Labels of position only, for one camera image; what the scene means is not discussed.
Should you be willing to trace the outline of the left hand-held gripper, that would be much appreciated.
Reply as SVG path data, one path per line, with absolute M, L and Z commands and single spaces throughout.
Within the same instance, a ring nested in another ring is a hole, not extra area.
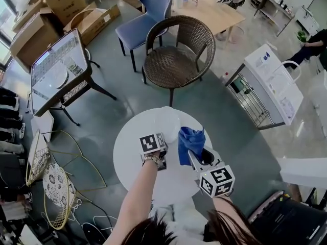
M 160 151 L 160 154 L 158 156 L 158 170 L 164 170 L 167 169 L 167 163 L 166 163 L 166 154 L 168 151 L 168 146 L 165 142 L 163 133 L 154 133 L 150 134 L 144 137 L 141 137 L 140 139 L 141 144 L 141 159 L 144 163 L 146 156 L 154 155 L 154 153 Z

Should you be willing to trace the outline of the blue cloth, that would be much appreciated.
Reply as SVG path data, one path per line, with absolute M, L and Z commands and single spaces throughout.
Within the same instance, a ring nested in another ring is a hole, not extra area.
M 194 130 L 189 127 L 181 127 L 178 132 L 178 156 L 180 165 L 191 166 L 188 151 L 191 150 L 198 161 L 202 162 L 202 151 L 206 137 L 204 128 L 202 130 Z

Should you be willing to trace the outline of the white plate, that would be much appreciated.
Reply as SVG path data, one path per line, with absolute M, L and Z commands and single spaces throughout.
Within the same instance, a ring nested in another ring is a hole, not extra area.
M 158 108 L 154 118 L 155 125 L 165 138 L 167 144 L 173 143 L 181 128 L 181 122 L 177 110 L 164 106 Z

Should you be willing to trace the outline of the person's left forearm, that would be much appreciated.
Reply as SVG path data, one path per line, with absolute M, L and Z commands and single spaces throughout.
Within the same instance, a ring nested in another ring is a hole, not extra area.
M 153 160 L 145 161 L 123 200 L 116 225 L 103 245 L 121 245 L 127 234 L 148 218 L 157 171 Z

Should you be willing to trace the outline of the white shirt pink print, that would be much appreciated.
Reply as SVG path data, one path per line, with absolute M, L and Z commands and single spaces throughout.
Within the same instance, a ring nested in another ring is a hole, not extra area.
M 166 232 L 175 237 L 169 245 L 206 245 L 203 240 L 208 220 L 196 210 L 191 198 L 173 205 L 155 205 L 149 217 L 156 214 L 167 224 Z

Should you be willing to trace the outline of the black round device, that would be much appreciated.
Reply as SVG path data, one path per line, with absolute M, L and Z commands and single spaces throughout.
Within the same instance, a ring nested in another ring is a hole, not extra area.
M 104 234 L 95 224 L 85 222 L 82 230 L 90 245 L 103 245 L 108 236 Z

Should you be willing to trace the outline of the white flat panel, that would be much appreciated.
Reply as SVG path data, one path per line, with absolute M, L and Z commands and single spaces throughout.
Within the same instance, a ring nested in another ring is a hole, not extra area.
M 41 134 L 45 137 L 47 142 L 51 141 L 51 135 L 54 125 L 54 118 L 50 111 L 47 111 L 43 116 L 37 117 L 33 116 L 31 119 L 32 134 L 35 136 L 36 132 L 39 130 Z

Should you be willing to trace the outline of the clear glass cup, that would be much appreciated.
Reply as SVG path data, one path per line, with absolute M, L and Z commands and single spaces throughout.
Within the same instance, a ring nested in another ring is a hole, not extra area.
M 80 68 L 77 63 L 72 59 L 72 57 L 66 57 L 63 60 L 64 66 L 70 70 L 74 75 L 78 75 L 80 72 L 82 72 L 82 68 Z

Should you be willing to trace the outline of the white arched faucet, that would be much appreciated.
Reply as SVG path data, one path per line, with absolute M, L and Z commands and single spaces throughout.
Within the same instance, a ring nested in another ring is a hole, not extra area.
M 298 70 L 298 76 L 295 78 L 295 79 L 293 79 L 287 72 L 286 72 L 286 68 L 285 68 L 285 64 L 291 64 L 291 65 L 295 65 L 296 66 L 296 69 Z M 274 75 L 276 72 L 277 73 L 279 73 L 279 69 L 282 69 L 282 72 L 283 72 L 283 74 L 284 75 L 286 75 L 287 77 L 288 77 L 288 79 L 293 83 L 293 84 L 295 84 L 296 83 L 296 81 L 300 78 L 300 76 L 301 76 L 301 69 L 300 69 L 300 67 L 299 67 L 299 64 L 297 64 L 296 62 L 294 62 L 294 61 L 291 61 L 291 60 L 287 60 L 287 61 L 284 61 L 284 62 L 282 62 L 273 72 L 272 72 L 272 74 Z

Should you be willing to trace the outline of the long flat cardboard box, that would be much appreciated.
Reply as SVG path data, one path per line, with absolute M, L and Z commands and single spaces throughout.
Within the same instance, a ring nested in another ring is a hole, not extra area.
M 91 8 L 95 8 L 95 3 L 92 3 L 91 5 L 87 6 L 84 10 L 91 9 Z M 90 42 L 94 40 L 94 38 L 97 35 L 99 35 L 105 27 L 107 27 L 121 14 L 117 5 L 113 5 L 109 9 L 100 9 L 100 10 L 103 12 L 102 16 L 94 24 L 92 24 L 91 27 L 87 29 L 85 32 L 83 33 L 79 32 L 84 45 L 90 44 Z

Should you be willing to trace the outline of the white low cabinet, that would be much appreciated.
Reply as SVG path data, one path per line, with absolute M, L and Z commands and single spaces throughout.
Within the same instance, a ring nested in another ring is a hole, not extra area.
M 309 97 L 319 114 L 327 117 L 327 71 L 313 77 L 309 88 Z

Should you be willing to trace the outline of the light wooden dining table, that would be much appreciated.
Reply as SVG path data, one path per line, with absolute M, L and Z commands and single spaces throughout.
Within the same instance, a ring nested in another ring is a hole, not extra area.
M 245 20 L 241 13 L 217 0 L 183 1 L 182 7 L 177 9 L 172 0 L 170 16 L 172 15 L 196 18 L 206 24 L 214 35 L 226 30 L 227 37 L 230 37 L 233 27 Z

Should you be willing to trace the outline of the green potted plant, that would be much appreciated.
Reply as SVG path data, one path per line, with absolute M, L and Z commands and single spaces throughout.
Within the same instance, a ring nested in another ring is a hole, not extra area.
M 297 36 L 297 38 L 298 38 L 298 40 L 300 41 L 301 44 L 305 44 L 309 39 L 306 32 L 303 31 L 303 30 L 299 30 L 296 33 L 296 36 Z

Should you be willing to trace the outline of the gray metal desk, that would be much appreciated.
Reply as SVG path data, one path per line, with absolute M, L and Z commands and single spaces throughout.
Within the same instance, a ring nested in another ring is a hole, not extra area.
M 256 17 L 258 13 L 263 13 L 278 27 L 276 37 L 284 31 L 295 16 L 293 13 L 288 13 L 288 11 L 275 0 L 261 0 L 253 16 Z

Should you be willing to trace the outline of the glass door black frame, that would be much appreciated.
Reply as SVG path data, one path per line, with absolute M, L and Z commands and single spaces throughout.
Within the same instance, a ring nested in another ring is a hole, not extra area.
M 12 31 L 16 11 L 11 0 L 0 0 L 0 64 L 10 60 L 9 47 L 15 33 Z

